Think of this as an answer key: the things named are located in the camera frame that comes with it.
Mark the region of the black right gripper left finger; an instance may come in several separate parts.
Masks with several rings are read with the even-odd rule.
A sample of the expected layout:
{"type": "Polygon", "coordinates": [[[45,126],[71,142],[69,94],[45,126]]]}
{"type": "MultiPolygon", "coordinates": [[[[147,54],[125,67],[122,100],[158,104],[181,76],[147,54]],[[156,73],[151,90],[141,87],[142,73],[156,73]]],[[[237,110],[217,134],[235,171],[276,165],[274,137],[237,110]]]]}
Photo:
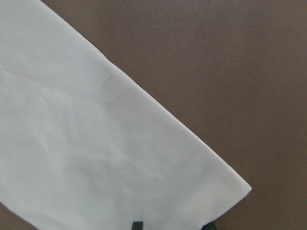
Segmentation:
{"type": "Polygon", "coordinates": [[[143,230],[143,221],[135,221],[132,223],[131,230],[143,230]]]}

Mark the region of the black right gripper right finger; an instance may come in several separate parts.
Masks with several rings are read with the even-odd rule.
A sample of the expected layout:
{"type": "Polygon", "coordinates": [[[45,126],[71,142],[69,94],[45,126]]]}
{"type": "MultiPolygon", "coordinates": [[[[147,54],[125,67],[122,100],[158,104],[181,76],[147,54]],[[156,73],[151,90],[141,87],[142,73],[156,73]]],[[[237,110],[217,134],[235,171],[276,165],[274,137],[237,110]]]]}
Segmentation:
{"type": "Polygon", "coordinates": [[[214,222],[210,222],[202,227],[202,230],[217,230],[214,222]]]}

